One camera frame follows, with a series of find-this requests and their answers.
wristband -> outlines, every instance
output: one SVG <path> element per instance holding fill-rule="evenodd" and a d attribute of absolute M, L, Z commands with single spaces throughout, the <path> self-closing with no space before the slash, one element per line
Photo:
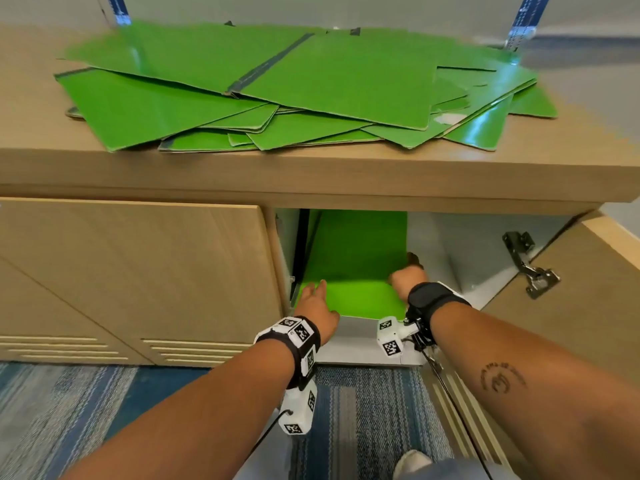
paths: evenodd
<path fill-rule="evenodd" d="M 420 283 L 409 292 L 406 318 L 409 322 L 417 322 L 425 338 L 435 344 L 431 332 L 431 317 L 439 308 L 452 301 L 471 306 L 466 299 L 440 282 Z"/>
<path fill-rule="evenodd" d="M 316 372 L 316 354 L 320 349 L 320 332 L 306 317 L 285 317 L 255 336 L 253 343 L 275 339 L 293 355 L 295 370 L 287 389 L 303 390 Z"/>

hand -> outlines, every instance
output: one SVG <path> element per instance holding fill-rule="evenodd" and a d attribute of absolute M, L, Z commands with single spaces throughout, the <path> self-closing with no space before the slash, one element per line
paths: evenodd
<path fill-rule="evenodd" d="M 326 306 L 326 281 L 320 281 L 318 288 L 315 283 L 309 283 L 303 288 L 294 315 L 301 315 L 315 323 L 320 332 L 322 345 L 329 341 L 335 329 L 338 328 L 340 314 L 335 310 L 330 312 Z"/>
<path fill-rule="evenodd" d="M 407 253 L 407 257 L 409 266 L 400 269 L 389 276 L 389 283 L 393 286 L 394 290 L 396 290 L 400 299 L 405 303 L 409 297 L 409 291 L 411 291 L 414 286 L 429 281 L 427 273 L 424 272 L 424 269 L 418 261 L 418 257 L 413 253 Z"/>

wooden countertop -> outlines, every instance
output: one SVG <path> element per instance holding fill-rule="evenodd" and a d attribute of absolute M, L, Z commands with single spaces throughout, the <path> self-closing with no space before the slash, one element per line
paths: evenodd
<path fill-rule="evenodd" d="M 575 213 L 640 195 L 640 155 L 596 117 L 557 101 L 560 117 L 509 116 L 498 151 L 448 141 L 269 153 L 108 153 L 53 74 L 86 37 L 0 27 L 0 195 L 258 203 L 274 207 Z"/>

cabinet door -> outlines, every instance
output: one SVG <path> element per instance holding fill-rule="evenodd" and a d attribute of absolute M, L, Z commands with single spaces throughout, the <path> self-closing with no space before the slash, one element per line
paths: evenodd
<path fill-rule="evenodd" d="M 257 206 L 0 203 L 0 256 L 154 363 L 214 366 L 282 316 Z"/>
<path fill-rule="evenodd" d="M 2 259 L 0 360 L 150 363 Z"/>
<path fill-rule="evenodd" d="M 517 276 L 484 311 L 566 347 L 640 386 L 640 241 L 593 213 L 533 260 L 561 278 L 532 300 Z"/>

cable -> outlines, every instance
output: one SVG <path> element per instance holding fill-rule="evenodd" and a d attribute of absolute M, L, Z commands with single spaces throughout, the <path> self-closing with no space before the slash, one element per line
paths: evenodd
<path fill-rule="evenodd" d="M 291 416 L 293 414 L 293 411 L 290 409 L 285 409 L 284 411 L 280 411 L 280 414 L 278 414 L 278 417 L 274 419 L 273 422 L 269 425 L 269 427 L 267 428 L 267 431 L 265 431 L 260 437 L 260 439 L 257 441 L 257 443 L 253 445 L 253 448 L 251 448 L 249 455 L 247 455 L 247 459 L 249 459 L 249 457 L 253 454 L 255 449 L 258 448 L 258 446 L 260 446 L 260 443 L 262 443 L 262 440 L 267 437 L 271 429 L 276 425 L 278 420 L 284 416 L 284 414 L 288 414 L 289 416 Z"/>
<path fill-rule="evenodd" d="M 436 377 L 440 381 L 440 385 L 444 389 L 445 394 L 448 396 L 449 400 L 453 404 L 453 409 L 456 411 L 456 414 L 458 415 L 458 417 L 460 418 L 460 421 L 462 422 L 462 426 L 464 426 L 465 431 L 467 432 L 467 436 L 469 437 L 469 440 L 471 441 L 471 444 L 474 447 L 474 450 L 476 451 L 476 455 L 478 457 L 478 460 L 480 460 L 480 463 L 482 464 L 482 468 L 484 468 L 484 472 L 486 473 L 486 476 L 489 477 L 490 480 L 493 480 L 493 477 L 491 476 L 491 473 L 489 473 L 489 469 L 486 467 L 486 464 L 484 462 L 484 457 L 483 457 L 482 453 L 480 453 L 480 448 L 478 448 L 478 445 L 476 444 L 476 440 L 471 435 L 471 431 L 469 431 L 469 427 L 467 425 L 467 421 L 465 421 L 465 418 L 462 416 L 462 413 L 460 412 L 460 409 L 458 409 L 458 405 L 453 400 L 453 396 L 449 392 L 449 388 L 447 387 L 446 384 L 444 384 L 444 381 L 440 377 L 440 373 L 437 371 L 435 365 L 433 364 L 435 362 L 434 359 L 428 357 L 427 354 L 424 353 L 424 350 L 420 350 L 420 352 L 422 352 L 422 355 L 424 355 L 424 358 L 426 359 L 428 364 L 431 366 L 431 370 L 433 371 L 433 373 L 436 375 Z"/>

